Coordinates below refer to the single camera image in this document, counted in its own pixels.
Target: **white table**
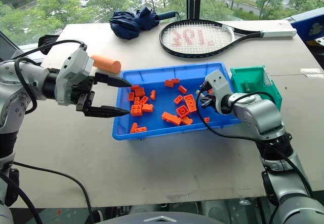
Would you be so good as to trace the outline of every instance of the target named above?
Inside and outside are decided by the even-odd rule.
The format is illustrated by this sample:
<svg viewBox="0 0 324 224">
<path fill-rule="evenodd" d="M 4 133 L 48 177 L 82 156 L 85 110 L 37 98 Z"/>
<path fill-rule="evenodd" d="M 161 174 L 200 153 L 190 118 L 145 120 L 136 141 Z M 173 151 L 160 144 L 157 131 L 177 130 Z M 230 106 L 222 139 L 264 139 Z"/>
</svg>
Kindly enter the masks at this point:
<svg viewBox="0 0 324 224">
<path fill-rule="evenodd" d="M 230 21 L 256 29 L 290 27 L 287 21 Z M 281 114 L 314 190 L 322 190 L 324 80 L 302 75 L 320 68 L 298 36 L 244 41 L 204 59 L 178 58 L 165 52 L 158 35 L 163 25 L 136 39 L 117 38 L 109 24 L 72 24 L 59 39 L 78 39 L 87 52 L 119 60 L 122 70 L 222 61 L 227 69 L 266 65 L 282 97 Z M 51 49 L 44 67 L 61 68 L 78 45 Z M 94 86 L 93 105 L 115 105 L 117 88 Z M 118 206 L 265 195 L 259 153 L 252 142 L 228 140 L 207 130 L 116 141 L 113 119 L 84 117 L 75 106 L 52 100 L 38 103 L 25 117 L 16 143 L 16 160 L 68 173 L 86 186 L 93 206 Z M 241 126 L 227 134 L 246 134 Z M 19 167 L 20 184 L 38 208 L 85 207 L 79 187 L 60 176 Z M 25 207 L 19 200 L 14 207 Z"/>
</svg>

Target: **blue plastic tray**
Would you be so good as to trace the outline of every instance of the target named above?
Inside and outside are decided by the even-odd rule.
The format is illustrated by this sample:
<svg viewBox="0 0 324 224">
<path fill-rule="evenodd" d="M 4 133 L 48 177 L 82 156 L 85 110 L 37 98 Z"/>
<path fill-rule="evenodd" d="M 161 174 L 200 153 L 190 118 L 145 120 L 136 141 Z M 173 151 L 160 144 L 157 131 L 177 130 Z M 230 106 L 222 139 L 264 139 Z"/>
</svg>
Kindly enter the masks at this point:
<svg viewBox="0 0 324 224">
<path fill-rule="evenodd" d="M 183 95 L 179 90 L 179 85 L 184 86 L 188 94 L 192 94 L 196 98 L 195 91 L 204 82 L 205 76 L 209 73 L 220 70 L 225 78 L 230 82 L 226 67 L 223 63 L 202 63 L 194 65 L 181 65 L 172 67 L 128 70 L 120 74 L 120 77 L 126 79 L 133 85 L 140 85 L 145 88 L 146 96 L 150 96 L 151 90 L 156 91 L 156 100 L 149 99 L 148 104 L 154 105 L 152 113 L 143 112 L 141 117 L 133 117 L 128 114 L 114 119 L 112 136 L 117 140 L 124 139 L 142 139 L 145 137 L 174 134 L 193 130 L 201 130 L 206 127 L 198 117 L 197 112 L 191 113 L 189 117 L 193 119 L 191 125 L 176 126 L 168 123 L 161 118 L 164 111 L 170 114 L 177 115 L 176 108 L 185 105 L 184 100 L 176 105 L 173 100 L 178 95 Z M 175 84 L 173 88 L 165 86 L 165 80 L 179 78 L 180 84 Z M 130 110 L 133 102 L 128 101 L 130 88 L 119 88 L 117 95 L 117 107 Z M 211 107 L 203 109 L 200 107 L 201 114 L 204 117 L 210 117 L 211 127 L 223 127 L 239 123 L 239 120 L 231 115 L 220 115 Z M 146 126 L 148 131 L 130 134 L 130 129 L 133 123 L 137 123 L 138 127 Z"/>
</svg>

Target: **umbrella handle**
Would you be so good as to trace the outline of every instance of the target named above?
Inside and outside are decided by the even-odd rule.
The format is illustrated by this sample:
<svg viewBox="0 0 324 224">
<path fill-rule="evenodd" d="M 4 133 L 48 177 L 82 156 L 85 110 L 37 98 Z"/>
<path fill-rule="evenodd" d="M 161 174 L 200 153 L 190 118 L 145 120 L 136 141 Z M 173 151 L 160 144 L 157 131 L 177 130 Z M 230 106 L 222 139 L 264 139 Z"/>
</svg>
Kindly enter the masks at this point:
<svg viewBox="0 0 324 224">
<path fill-rule="evenodd" d="M 169 12 L 165 12 L 165 13 L 161 13 L 161 14 L 157 14 L 155 16 L 156 20 L 165 20 L 165 19 L 169 19 L 169 18 L 173 18 L 176 17 L 176 12 L 174 11 L 169 11 Z"/>
</svg>

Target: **racket handle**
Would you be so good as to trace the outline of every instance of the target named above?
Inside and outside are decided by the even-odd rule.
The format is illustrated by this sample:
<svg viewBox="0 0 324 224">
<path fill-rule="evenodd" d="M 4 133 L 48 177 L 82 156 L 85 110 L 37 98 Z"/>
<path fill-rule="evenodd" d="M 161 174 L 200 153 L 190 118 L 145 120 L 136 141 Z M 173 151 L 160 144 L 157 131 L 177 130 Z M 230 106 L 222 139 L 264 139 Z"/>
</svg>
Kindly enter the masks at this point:
<svg viewBox="0 0 324 224">
<path fill-rule="evenodd" d="M 100 55 L 91 56 L 95 61 L 93 66 L 112 73 L 118 73 L 122 67 L 119 61 Z"/>
<path fill-rule="evenodd" d="M 161 13 L 161 14 L 156 14 L 155 19 L 156 20 L 165 20 L 165 19 L 169 19 L 169 18 L 173 18 L 173 17 L 176 17 L 176 12 L 169 11 L 169 12 L 165 12 L 165 13 Z"/>
<path fill-rule="evenodd" d="M 262 30 L 261 37 L 262 38 L 278 38 L 282 36 L 290 36 L 293 37 L 297 34 L 296 29 L 285 29 L 285 30 Z"/>
</svg>

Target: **orange building block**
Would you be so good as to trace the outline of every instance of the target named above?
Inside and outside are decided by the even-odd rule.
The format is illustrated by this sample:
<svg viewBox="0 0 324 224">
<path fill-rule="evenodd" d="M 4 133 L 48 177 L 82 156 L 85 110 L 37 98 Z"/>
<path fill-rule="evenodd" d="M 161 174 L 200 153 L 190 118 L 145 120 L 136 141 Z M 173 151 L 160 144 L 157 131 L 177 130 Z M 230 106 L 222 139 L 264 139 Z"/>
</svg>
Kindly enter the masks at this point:
<svg viewBox="0 0 324 224">
<path fill-rule="evenodd" d="M 185 105 L 182 105 L 181 107 L 177 108 L 177 113 L 180 118 L 184 118 L 185 116 L 188 116 L 190 112 Z"/>
<path fill-rule="evenodd" d="M 143 87 L 135 88 L 135 96 L 145 96 L 145 90 Z"/>
<path fill-rule="evenodd" d="M 167 122 L 170 122 L 171 118 L 172 118 L 172 114 L 170 113 L 167 113 L 166 111 L 162 114 L 162 119 L 167 121 Z"/>
<path fill-rule="evenodd" d="M 135 97 L 135 93 L 131 91 L 130 94 L 128 95 L 128 101 L 134 101 L 134 97 Z"/>
<path fill-rule="evenodd" d="M 139 85 L 133 85 L 131 86 L 131 90 L 134 91 L 136 88 L 139 88 L 140 86 Z"/>
<path fill-rule="evenodd" d="M 181 124 L 181 118 L 172 115 L 172 118 L 171 118 L 170 122 L 177 125 L 177 126 L 179 126 Z"/>
<path fill-rule="evenodd" d="M 146 112 L 148 112 L 148 113 L 153 112 L 153 109 L 154 109 L 153 104 L 144 104 L 144 105 L 142 106 L 142 110 L 143 110 L 143 111 L 146 111 Z"/>
<path fill-rule="evenodd" d="M 139 105 L 140 104 L 140 97 L 137 96 L 134 98 L 134 105 Z"/>
<path fill-rule="evenodd" d="M 187 104 L 189 112 L 193 113 L 194 111 L 197 111 L 196 102 L 192 94 L 184 96 L 183 98 Z"/>
<path fill-rule="evenodd" d="M 192 124 L 193 120 L 190 117 L 186 116 L 181 120 L 181 122 L 185 125 L 190 125 Z"/>
<path fill-rule="evenodd" d="M 173 81 L 173 84 L 179 84 L 180 83 L 180 79 L 175 78 L 175 79 L 171 79 L 171 80 Z"/>
<path fill-rule="evenodd" d="M 177 96 L 177 98 L 174 99 L 173 101 L 174 101 L 175 104 L 178 105 L 178 104 L 182 101 L 182 99 L 183 99 L 183 96 L 182 96 L 182 95 L 179 95 L 179 96 Z"/>
<path fill-rule="evenodd" d="M 135 129 L 135 133 L 144 132 L 144 131 L 147 131 L 146 127 L 140 127 L 140 128 Z"/>
<path fill-rule="evenodd" d="M 181 91 L 183 94 L 187 93 L 187 89 L 184 88 L 183 86 L 179 86 L 179 91 Z"/>
<path fill-rule="evenodd" d="M 174 82 L 173 81 L 166 80 L 164 82 L 164 85 L 167 86 L 167 87 L 174 87 Z"/>
<path fill-rule="evenodd" d="M 132 105 L 131 108 L 131 115 L 132 116 L 142 116 L 143 112 L 142 112 L 142 105 Z"/>
<path fill-rule="evenodd" d="M 155 90 L 152 90 L 152 91 L 151 91 L 151 96 L 150 96 L 150 98 L 151 98 L 152 100 L 155 100 L 155 99 L 156 99 L 156 91 L 155 91 Z"/>
<path fill-rule="evenodd" d="M 140 100 L 140 104 L 144 105 L 145 103 L 147 103 L 147 101 L 148 101 L 148 97 L 143 96 L 143 98 Z"/>
<path fill-rule="evenodd" d="M 138 127 L 137 123 L 133 123 L 130 133 L 135 133 L 135 129 Z"/>
</svg>

